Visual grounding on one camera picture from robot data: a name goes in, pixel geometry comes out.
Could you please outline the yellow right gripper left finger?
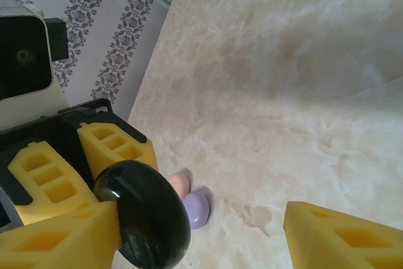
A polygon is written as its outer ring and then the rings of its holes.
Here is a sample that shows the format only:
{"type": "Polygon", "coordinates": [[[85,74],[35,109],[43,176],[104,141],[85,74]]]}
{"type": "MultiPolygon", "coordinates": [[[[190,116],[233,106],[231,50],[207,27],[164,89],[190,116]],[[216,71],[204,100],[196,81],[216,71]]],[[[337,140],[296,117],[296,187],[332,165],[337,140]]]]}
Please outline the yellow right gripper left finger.
{"type": "Polygon", "coordinates": [[[100,202],[1,233],[1,268],[111,268],[116,203],[100,202]]]}

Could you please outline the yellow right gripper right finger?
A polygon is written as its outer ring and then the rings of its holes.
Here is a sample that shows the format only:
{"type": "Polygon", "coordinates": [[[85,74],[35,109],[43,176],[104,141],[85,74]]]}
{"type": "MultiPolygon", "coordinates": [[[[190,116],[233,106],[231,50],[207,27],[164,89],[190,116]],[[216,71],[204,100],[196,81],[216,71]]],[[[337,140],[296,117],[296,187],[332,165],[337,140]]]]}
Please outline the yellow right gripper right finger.
{"type": "Polygon", "coordinates": [[[402,231],[305,202],[288,202],[294,268],[402,268],[402,231]]]}

